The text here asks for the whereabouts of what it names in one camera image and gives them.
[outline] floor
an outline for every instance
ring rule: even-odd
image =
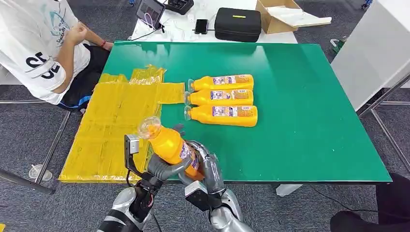
[[[77,17],[109,40],[124,40],[132,32],[135,9],[127,0],[69,0]],[[300,43],[322,46],[329,61],[334,54],[330,39],[348,35],[360,18],[361,0],[298,0],[308,13],[332,16],[331,25],[301,28],[295,32]],[[32,97],[22,86],[0,86],[0,99]],[[392,99],[410,100],[410,92],[401,90]],[[410,108],[383,107],[379,114],[397,138],[403,152],[410,153]],[[64,117],[64,111],[47,104],[0,105],[0,167],[28,177],[31,164],[42,162]],[[57,177],[70,150],[81,117],[72,115],[49,170]],[[410,178],[377,122],[367,115],[362,123],[389,171]],[[46,196],[0,180],[0,223],[6,232],[96,231],[116,195],[125,185],[48,183],[57,191]],[[245,222],[255,231],[328,232],[329,220],[342,207],[303,186],[287,197],[278,197],[272,185],[229,185],[237,195]],[[338,199],[351,208],[375,209],[374,186],[316,185],[320,192]],[[154,212],[163,231],[212,231],[204,213],[183,199],[184,187],[165,185],[156,198]],[[362,214],[376,221],[372,213]],[[158,231],[153,223],[147,230]]]

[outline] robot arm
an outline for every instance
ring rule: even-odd
[[[185,187],[185,199],[202,211],[209,210],[209,221],[219,232],[253,232],[243,222],[235,194],[223,183],[218,158],[199,142],[187,143],[199,153],[205,185],[199,181],[190,183]]]
[[[142,179],[135,186],[121,191],[97,232],[142,232],[147,222],[154,217],[151,208],[162,181],[175,174],[179,174],[188,185],[185,188],[186,199],[202,211],[209,210],[209,221],[217,231],[253,232],[243,222],[235,194],[223,183],[217,157],[196,141],[187,143],[198,151],[204,184],[193,182],[184,175],[183,171],[191,164],[191,158],[184,159],[180,164],[169,165],[154,155],[148,164],[148,172],[140,173],[132,160],[133,154],[138,153],[139,140],[134,135],[126,135],[126,167]]]

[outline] bottle label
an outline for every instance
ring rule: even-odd
[[[249,90],[247,89],[237,89],[231,92],[232,99],[248,99]]]
[[[217,76],[214,77],[214,85],[235,84],[235,76]]]
[[[182,143],[182,150],[181,150],[181,153],[179,154],[179,157],[181,157],[181,159],[185,159],[188,156],[191,156],[191,158],[192,158],[191,166],[195,170],[198,170],[199,161],[198,161],[197,155],[195,154],[195,149],[190,147],[186,142],[183,142]]]
[[[212,115],[215,117],[249,117],[253,116],[250,106],[214,106]]]
[[[211,91],[211,100],[222,100],[222,99],[231,99],[231,94],[226,92],[226,91],[222,91],[222,90],[218,90],[218,91]]]

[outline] black carrying case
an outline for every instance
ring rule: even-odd
[[[262,31],[259,11],[220,8],[215,19],[215,37],[220,40],[256,42]]]

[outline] clear bottle cap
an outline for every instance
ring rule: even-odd
[[[185,93],[184,93],[184,102],[185,102],[186,105],[191,105],[190,95],[191,95],[191,93],[189,93],[188,91],[185,91]]]
[[[160,131],[161,120],[155,116],[147,117],[138,127],[138,135],[143,139],[155,138]]]
[[[190,93],[195,92],[195,88],[193,87],[193,82],[194,82],[194,80],[192,80],[192,79],[189,79],[189,80],[188,80],[188,91],[189,91]]]
[[[190,107],[189,105],[185,106],[184,108],[184,118],[185,120],[189,121],[192,119],[191,117],[191,109],[192,107]]]

